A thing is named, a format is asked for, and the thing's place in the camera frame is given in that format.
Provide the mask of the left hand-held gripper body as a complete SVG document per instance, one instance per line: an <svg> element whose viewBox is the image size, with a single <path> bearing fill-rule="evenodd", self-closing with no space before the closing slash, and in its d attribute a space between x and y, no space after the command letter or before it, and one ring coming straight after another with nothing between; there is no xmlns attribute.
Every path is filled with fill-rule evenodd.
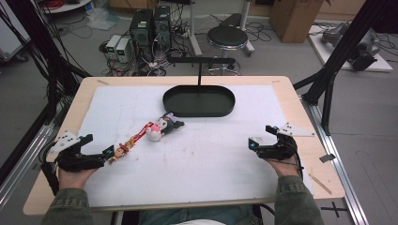
<svg viewBox="0 0 398 225"><path fill-rule="evenodd" d="M80 137L65 131L50 148L49 154L55 156L58 167L73 173L103 167L106 160L102 153L85 155L78 152Z"/></svg>

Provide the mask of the white power supply unit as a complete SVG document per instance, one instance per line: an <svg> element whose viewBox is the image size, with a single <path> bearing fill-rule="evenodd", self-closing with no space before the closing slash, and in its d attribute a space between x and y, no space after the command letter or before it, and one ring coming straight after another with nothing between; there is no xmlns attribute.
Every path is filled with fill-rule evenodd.
<svg viewBox="0 0 398 225"><path fill-rule="evenodd" d="M128 63L130 60L130 40L123 37L116 47L116 54L120 63Z"/></svg>
<svg viewBox="0 0 398 225"><path fill-rule="evenodd" d="M120 39L120 35L113 35L105 46L108 57L112 60L117 59L116 47Z"/></svg>

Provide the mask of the plush keychain with red strap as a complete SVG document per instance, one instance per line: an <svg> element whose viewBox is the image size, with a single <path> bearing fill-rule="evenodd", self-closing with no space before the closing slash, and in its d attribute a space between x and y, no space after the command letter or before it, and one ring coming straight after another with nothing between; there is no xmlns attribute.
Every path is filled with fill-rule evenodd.
<svg viewBox="0 0 398 225"><path fill-rule="evenodd" d="M144 136L152 142L159 142L166 134L174 129L181 128L185 125L172 112L168 112L158 118L155 122L148 122L137 134L131 136L127 141L114 146L115 155L107 160L110 164L124 157L131 148Z"/></svg>

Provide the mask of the black round stool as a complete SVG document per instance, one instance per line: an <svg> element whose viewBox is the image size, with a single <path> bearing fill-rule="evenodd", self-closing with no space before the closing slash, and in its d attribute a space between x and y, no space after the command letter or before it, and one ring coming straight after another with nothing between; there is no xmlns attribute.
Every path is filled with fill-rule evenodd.
<svg viewBox="0 0 398 225"><path fill-rule="evenodd" d="M229 51L242 50L248 43L247 34L238 27L240 20L241 15L233 13L207 32L207 42L222 51L221 59L226 59ZM215 71L219 71L221 75L225 72L240 74L240 69L235 70L234 63L220 63L218 67L213 67L213 63L209 63L207 73L213 75Z"/></svg>

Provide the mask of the white table mat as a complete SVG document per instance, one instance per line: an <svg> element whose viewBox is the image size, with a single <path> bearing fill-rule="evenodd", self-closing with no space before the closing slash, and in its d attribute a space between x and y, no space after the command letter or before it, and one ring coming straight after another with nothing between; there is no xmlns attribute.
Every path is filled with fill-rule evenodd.
<svg viewBox="0 0 398 225"><path fill-rule="evenodd" d="M140 139L122 158L95 172L85 189L94 208L272 201L278 177L248 147L255 137L274 144L267 126L286 120L270 85L233 85L234 110L223 117L193 117L152 142ZM98 88L80 127L93 141L91 155L125 142L164 113L164 86Z"/></svg>

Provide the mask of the clear plastic bag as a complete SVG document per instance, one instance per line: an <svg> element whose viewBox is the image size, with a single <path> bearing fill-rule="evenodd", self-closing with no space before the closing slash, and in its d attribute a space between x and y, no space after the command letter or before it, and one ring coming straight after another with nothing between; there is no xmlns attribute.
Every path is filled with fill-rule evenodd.
<svg viewBox="0 0 398 225"><path fill-rule="evenodd" d="M115 27L119 18L106 8L91 8L86 12L87 25L90 28L107 31Z"/></svg>

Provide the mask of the black metal frame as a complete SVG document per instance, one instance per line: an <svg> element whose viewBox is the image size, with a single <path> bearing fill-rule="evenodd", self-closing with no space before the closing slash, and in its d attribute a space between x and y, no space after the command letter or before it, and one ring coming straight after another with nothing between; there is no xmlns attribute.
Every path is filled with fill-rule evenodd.
<svg viewBox="0 0 398 225"><path fill-rule="evenodd" d="M2 3L0 3L0 20L5 23L14 37L17 38L31 55L39 73L47 81L46 97L48 102L12 151L12 155L0 167L0 186L6 182L16 163L22 157L23 153L25 153L23 148L33 140L34 135L42 125L48 124L51 119L56 117L56 107L58 104L65 105L66 103L71 103L81 84L77 77L90 77L90 74L81 66L77 67L69 61L69 52L65 48L58 33L55 33L54 36L64 49L65 56L58 50L50 34L51 29L42 18L40 10L36 7L35 0L5 0L5 2L30 37L30 40L27 40L18 31Z"/></svg>
<svg viewBox="0 0 398 225"><path fill-rule="evenodd" d="M296 82L293 87L298 90L308 84L310 89L303 94L302 99L310 105L317 105L321 95L324 95L321 128L329 136L329 118L333 95L334 81L344 62L355 51L366 32L384 13L392 0L366 0L359 10L340 42L331 53L326 64L314 75Z"/></svg>

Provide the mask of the person's right hand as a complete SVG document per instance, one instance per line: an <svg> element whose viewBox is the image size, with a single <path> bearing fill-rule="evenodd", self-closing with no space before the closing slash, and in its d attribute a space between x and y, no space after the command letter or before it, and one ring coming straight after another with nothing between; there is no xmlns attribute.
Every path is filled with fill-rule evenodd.
<svg viewBox="0 0 398 225"><path fill-rule="evenodd" d="M279 177L296 176L300 177L299 168L294 157L283 160L267 159L267 163L274 169Z"/></svg>

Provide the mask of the grey equipment case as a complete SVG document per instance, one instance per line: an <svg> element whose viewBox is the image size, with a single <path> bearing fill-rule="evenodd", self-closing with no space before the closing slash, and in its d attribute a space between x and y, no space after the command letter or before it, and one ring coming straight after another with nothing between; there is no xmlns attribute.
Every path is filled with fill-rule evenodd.
<svg viewBox="0 0 398 225"><path fill-rule="evenodd" d="M25 38L27 41L30 41L31 38L28 36L27 32L24 30L23 26L18 21L11 9L8 6L5 6L5 11L11 20L11 24L22 35L23 38ZM17 39L16 35L0 18L0 60L4 62L9 61L22 47L23 45Z"/></svg>

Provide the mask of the black stand with oval tray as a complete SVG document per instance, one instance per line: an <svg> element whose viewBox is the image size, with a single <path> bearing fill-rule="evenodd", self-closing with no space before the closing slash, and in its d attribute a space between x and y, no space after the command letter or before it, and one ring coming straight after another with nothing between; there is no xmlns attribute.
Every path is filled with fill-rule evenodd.
<svg viewBox="0 0 398 225"><path fill-rule="evenodd" d="M198 82L194 85L177 85L167 90L162 97L164 110L177 117L223 117L234 110L236 98L234 93L220 85L202 84L203 64L227 64L236 62L233 58L212 57L173 57L172 63L190 63L199 65Z"/></svg>

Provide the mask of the thin wooden stick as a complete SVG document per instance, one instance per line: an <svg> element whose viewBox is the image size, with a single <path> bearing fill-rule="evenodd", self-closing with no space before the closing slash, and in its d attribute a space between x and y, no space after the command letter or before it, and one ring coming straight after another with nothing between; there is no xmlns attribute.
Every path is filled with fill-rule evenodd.
<svg viewBox="0 0 398 225"><path fill-rule="evenodd" d="M332 194L331 190L325 185L323 184L318 178L316 178L314 175L312 175L311 173L309 173L309 176L321 187L323 188L329 195Z"/></svg>

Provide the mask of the white desk leg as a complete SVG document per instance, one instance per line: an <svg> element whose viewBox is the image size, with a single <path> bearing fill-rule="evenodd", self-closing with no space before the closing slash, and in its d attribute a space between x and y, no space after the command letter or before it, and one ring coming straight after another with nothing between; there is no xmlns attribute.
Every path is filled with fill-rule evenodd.
<svg viewBox="0 0 398 225"><path fill-rule="evenodd" d="M249 15L251 1L252 0L243 0L243 7L241 10L241 19L240 19L240 25L239 25L239 28L242 31L246 30L246 22L247 22L248 15ZM251 56L255 52L255 49L249 40L247 41L246 46L244 47L244 50L248 56Z"/></svg>
<svg viewBox="0 0 398 225"><path fill-rule="evenodd" d="M190 29L188 34L194 54L202 56L202 50L195 35L195 0L190 0Z"/></svg>

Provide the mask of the cardboard box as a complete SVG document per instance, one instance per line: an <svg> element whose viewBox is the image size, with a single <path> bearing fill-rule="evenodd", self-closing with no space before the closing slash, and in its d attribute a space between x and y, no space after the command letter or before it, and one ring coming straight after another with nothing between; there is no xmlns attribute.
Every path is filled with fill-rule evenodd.
<svg viewBox="0 0 398 225"><path fill-rule="evenodd" d="M302 43L322 5L330 0L275 0L269 23L282 43Z"/></svg>

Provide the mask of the wooden table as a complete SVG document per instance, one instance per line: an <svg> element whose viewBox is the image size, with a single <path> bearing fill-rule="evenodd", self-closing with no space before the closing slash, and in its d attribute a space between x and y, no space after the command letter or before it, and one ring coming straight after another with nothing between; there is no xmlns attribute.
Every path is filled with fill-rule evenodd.
<svg viewBox="0 0 398 225"><path fill-rule="evenodd" d="M279 101L283 114L287 120L301 128L316 133L312 121L305 112L294 90L293 84L285 76L205 76L203 84L211 85L269 85L274 89L276 98ZM61 126L62 129L76 131L81 127L89 104L97 88L127 86L127 87L152 87L179 84L197 84L193 76L166 76L166 77L92 77L85 78L78 89L75 99L72 101L67 116ZM322 163L319 158L326 154L318 136L299 137L298 149L301 158L309 163L309 173L318 178L332 192L329 195L310 176L308 182L314 186L314 197L317 200L334 200L344 197L344 188L330 162ZM27 216L42 216L50 206L54 196L48 187L44 175L41 173L33 185L26 202L23 206L23 213Z"/></svg>

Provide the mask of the black computer tower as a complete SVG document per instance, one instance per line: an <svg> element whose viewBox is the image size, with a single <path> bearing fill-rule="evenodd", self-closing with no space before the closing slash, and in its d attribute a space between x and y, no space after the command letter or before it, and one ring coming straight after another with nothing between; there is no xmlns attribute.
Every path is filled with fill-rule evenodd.
<svg viewBox="0 0 398 225"><path fill-rule="evenodd" d="M138 60L152 61L152 42L154 39L153 10L140 8L135 11L130 24L130 35Z"/></svg>
<svg viewBox="0 0 398 225"><path fill-rule="evenodd" d="M155 35L161 49L171 47L171 9L169 6L156 6L154 10Z"/></svg>

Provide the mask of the person's left hand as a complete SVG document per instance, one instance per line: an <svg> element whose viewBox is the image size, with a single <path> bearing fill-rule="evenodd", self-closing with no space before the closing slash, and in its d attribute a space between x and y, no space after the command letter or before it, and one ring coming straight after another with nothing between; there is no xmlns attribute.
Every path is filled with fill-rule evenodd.
<svg viewBox="0 0 398 225"><path fill-rule="evenodd" d="M97 169L83 170L80 172L66 172L58 170L59 188L78 188L84 189L86 182Z"/></svg>

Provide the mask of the white round table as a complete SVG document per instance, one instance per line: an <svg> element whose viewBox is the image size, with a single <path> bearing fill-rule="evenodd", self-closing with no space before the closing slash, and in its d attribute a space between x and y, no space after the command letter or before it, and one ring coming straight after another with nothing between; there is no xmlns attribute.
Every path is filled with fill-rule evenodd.
<svg viewBox="0 0 398 225"><path fill-rule="evenodd" d="M45 13L60 13L60 12L67 12L77 8L85 7L88 4L91 4L92 0L79 0L78 3L65 3L63 6L58 8L45 8L43 11Z"/></svg>

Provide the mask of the white floor board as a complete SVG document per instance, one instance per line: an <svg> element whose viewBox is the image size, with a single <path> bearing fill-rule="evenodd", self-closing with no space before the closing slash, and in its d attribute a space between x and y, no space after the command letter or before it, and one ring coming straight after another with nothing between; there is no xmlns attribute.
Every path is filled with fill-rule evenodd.
<svg viewBox="0 0 398 225"><path fill-rule="evenodd" d="M313 25L309 31L308 39L312 43L317 55L323 65L328 61L331 53L334 48L329 43L323 43L321 41L321 37L323 35L324 29L319 27L318 25ZM366 68L366 71L372 72L392 72L393 68L389 65L389 63L380 55L375 55L376 61L373 62L369 67Z"/></svg>

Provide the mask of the aluminium rail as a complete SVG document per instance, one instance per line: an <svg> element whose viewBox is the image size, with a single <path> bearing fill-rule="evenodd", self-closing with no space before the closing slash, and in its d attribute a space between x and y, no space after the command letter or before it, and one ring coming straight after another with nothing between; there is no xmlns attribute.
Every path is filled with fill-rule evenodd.
<svg viewBox="0 0 398 225"><path fill-rule="evenodd" d="M54 132L54 125L43 125L33 136L28 145L23 149L22 156L7 176L5 182L0 186L0 211L7 205L17 186L35 162L40 149L50 140Z"/></svg>
<svg viewBox="0 0 398 225"><path fill-rule="evenodd" d="M325 151L328 155L334 155L334 159L330 161L332 166L334 167L341 184L344 188L344 203L348 210L348 213L355 225L369 225L368 219L365 216L365 213L360 204L360 200L357 197L355 189L353 188L349 176L346 172L344 164L341 160L338 149L329 135L329 131L322 127L322 113L317 105L311 105L310 103L305 102L302 97L300 101L307 112L312 124L314 126L314 130L320 139Z"/></svg>

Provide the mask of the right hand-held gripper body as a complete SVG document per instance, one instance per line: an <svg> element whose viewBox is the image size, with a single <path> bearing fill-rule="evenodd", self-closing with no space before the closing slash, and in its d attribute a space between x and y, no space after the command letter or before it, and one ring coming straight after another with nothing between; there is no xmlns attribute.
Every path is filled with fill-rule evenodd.
<svg viewBox="0 0 398 225"><path fill-rule="evenodd" d="M275 135L277 142L271 145L263 145L259 142L259 147L255 151L256 155L262 159L283 160L294 156L298 152L295 137L313 137L314 133L302 127L286 123L278 127L278 134Z"/></svg>

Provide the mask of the grey robot parts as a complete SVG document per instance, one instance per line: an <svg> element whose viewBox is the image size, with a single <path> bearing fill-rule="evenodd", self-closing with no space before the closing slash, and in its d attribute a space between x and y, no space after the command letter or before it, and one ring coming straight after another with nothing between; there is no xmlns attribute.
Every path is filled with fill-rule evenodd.
<svg viewBox="0 0 398 225"><path fill-rule="evenodd" d="M337 27L325 31L321 37L321 42L324 44L330 43L335 48L349 25L349 22L341 22ZM348 57L347 62L356 71L363 71L377 61L375 55L379 53L380 49L380 39L376 36L375 30L370 28L355 51Z"/></svg>

